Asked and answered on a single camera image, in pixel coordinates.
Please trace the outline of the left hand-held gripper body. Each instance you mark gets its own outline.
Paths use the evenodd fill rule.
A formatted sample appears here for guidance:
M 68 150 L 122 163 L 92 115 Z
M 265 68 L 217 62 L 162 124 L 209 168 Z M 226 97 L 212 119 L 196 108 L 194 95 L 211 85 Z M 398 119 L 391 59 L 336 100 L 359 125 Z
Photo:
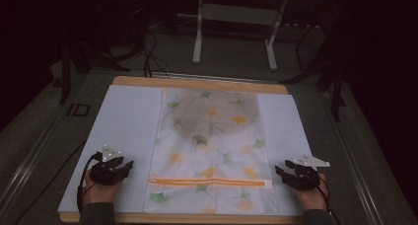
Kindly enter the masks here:
M 118 182 L 121 182 L 122 180 L 117 180 L 114 177 L 114 171 L 120 168 L 120 165 L 122 163 L 114 169 L 110 167 L 109 163 L 112 159 L 117 157 L 123 157 L 120 151 L 115 150 L 107 145 L 104 145 L 102 151 L 99 153 L 99 156 L 97 158 L 97 164 L 95 164 L 92 167 L 91 179 L 95 183 L 104 186 L 111 186 L 115 185 Z

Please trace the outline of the person's left hand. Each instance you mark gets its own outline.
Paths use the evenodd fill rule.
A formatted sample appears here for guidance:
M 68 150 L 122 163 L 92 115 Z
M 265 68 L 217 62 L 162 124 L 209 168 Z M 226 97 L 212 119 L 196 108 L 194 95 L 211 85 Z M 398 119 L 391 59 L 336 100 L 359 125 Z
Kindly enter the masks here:
M 93 203 L 114 203 L 122 186 L 122 182 L 111 186 L 97 184 L 91 179 L 90 170 L 87 171 L 84 180 L 85 185 L 82 187 L 82 203 L 84 206 Z

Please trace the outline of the black floor bracket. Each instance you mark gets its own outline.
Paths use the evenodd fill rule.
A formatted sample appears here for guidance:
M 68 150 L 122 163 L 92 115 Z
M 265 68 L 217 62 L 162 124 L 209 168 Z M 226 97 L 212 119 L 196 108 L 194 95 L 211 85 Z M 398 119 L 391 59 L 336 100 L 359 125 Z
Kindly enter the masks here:
M 87 116 L 91 106 L 85 104 L 72 104 L 67 112 L 67 116 Z

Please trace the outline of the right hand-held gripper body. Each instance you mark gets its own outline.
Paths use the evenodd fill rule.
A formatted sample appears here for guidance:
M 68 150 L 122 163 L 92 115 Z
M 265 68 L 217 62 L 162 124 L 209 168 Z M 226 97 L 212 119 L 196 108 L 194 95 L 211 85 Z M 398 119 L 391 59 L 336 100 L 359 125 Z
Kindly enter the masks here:
M 318 159 L 317 157 L 309 154 L 305 154 L 299 159 L 290 160 L 300 166 L 299 172 L 294 172 L 297 178 L 297 185 L 293 188 L 297 190 L 311 190 L 319 186 L 319 176 L 317 168 L 327 168 L 330 163 Z

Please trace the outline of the person's right hand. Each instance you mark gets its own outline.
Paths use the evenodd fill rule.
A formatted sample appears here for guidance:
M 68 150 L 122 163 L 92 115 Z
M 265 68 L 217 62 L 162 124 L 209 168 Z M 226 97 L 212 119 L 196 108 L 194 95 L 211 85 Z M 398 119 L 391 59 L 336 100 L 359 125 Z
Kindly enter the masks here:
M 312 190 L 292 189 L 292 192 L 296 195 L 304 210 L 328 210 L 329 191 L 327 185 L 325 184 L 325 175 L 319 173 L 318 176 L 320 181 L 318 188 Z

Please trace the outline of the white metal desk frame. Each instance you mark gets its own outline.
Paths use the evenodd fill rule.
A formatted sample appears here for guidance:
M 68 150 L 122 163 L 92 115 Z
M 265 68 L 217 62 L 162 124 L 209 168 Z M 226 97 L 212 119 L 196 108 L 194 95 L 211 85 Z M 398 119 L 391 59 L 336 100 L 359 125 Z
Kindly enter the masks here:
M 277 10 L 258 9 L 231 5 L 205 3 L 198 0 L 196 38 L 192 55 L 192 63 L 199 64 L 201 61 L 204 20 L 243 23 L 252 25 L 264 25 L 272 28 L 271 35 L 264 40 L 265 52 L 269 69 L 277 71 L 278 65 L 273 48 L 277 32 L 280 28 L 288 0 L 281 0 Z

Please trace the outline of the white table mat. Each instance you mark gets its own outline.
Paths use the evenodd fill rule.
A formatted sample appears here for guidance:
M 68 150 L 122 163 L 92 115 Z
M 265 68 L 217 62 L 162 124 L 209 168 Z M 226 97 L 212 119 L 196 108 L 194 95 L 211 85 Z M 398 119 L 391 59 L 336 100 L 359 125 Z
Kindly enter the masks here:
M 165 89 L 116 85 L 109 87 L 58 207 L 60 213 L 76 211 L 76 187 L 84 165 L 104 145 L 120 151 L 127 161 L 134 162 L 119 193 L 115 210 L 119 213 L 146 213 L 144 202 Z M 267 158 L 279 206 L 279 211 L 271 215 L 297 216 L 302 211 L 299 203 L 275 173 L 275 167 L 283 166 L 285 160 L 297 159 L 310 151 L 295 101 L 290 95 L 252 94 L 258 96 L 267 142 Z

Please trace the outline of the leaf print mesh laundry bag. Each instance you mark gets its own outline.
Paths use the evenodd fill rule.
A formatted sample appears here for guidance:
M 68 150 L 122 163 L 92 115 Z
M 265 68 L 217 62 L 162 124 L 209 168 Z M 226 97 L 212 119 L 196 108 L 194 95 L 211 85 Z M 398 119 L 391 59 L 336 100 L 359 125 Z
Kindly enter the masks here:
M 184 138 L 166 116 L 162 94 L 146 213 L 271 215 L 279 211 L 263 131 Z

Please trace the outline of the metal floor rail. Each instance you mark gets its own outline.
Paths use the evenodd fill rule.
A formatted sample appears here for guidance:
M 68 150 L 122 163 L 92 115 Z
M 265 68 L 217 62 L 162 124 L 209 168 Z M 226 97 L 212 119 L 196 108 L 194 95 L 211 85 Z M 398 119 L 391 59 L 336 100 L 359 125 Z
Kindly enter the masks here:
M 44 151 L 44 147 L 50 138 L 50 135 L 56 128 L 60 119 L 66 115 L 70 109 L 72 101 L 67 99 L 62 104 L 59 104 L 54 110 L 53 115 L 47 121 L 46 126 L 42 132 L 38 135 L 35 144 L 29 149 L 26 157 L 20 163 L 19 167 L 15 171 L 12 179 L 7 183 L 4 190 L 0 193 L 0 217 L 4 216 L 8 209 L 11 208 L 14 200 L 22 191 L 27 180 L 31 176 L 32 171 L 37 164 L 40 155 Z
M 331 96 L 327 92 L 319 92 L 319 95 L 327 112 L 328 118 L 331 120 L 331 123 L 337 132 L 337 136 L 342 147 L 344 160 L 347 165 L 351 181 L 356 189 L 356 193 L 362 204 L 362 208 L 365 212 L 365 215 L 369 221 L 369 225 L 383 225 L 382 218 L 377 210 L 374 199 L 370 194 L 369 187 L 358 166 L 358 163 L 355 159 L 355 155 L 352 152 L 352 146 L 348 141 L 348 138 L 343 130 L 342 124 L 336 121 L 331 112 Z

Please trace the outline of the black metal stand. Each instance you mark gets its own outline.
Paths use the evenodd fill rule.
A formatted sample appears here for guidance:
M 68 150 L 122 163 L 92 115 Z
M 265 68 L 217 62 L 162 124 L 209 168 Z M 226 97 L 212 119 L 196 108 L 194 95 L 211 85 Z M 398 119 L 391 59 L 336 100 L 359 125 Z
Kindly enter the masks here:
M 61 77 L 56 78 L 53 85 L 61 89 L 60 104 L 64 104 L 71 93 L 71 64 L 74 64 L 78 72 L 87 73 L 91 69 L 89 59 L 93 58 L 106 68 L 116 71 L 128 71 L 128 68 L 122 67 L 118 64 L 118 61 L 133 57 L 136 54 L 136 50 L 131 48 L 126 53 L 108 56 L 86 42 L 67 40 L 62 46 L 61 54 Z
M 320 28 L 325 38 L 307 68 L 295 77 L 283 80 L 284 84 L 296 84 L 313 75 L 320 77 L 315 83 L 316 88 L 321 92 L 331 91 L 330 110 L 333 118 L 339 122 L 339 107 L 341 104 L 341 88 L 343 73 L 346 66 L 345 50 L 347 47 L 347 12 L 345 8 L 332 13 L 320 13 Z

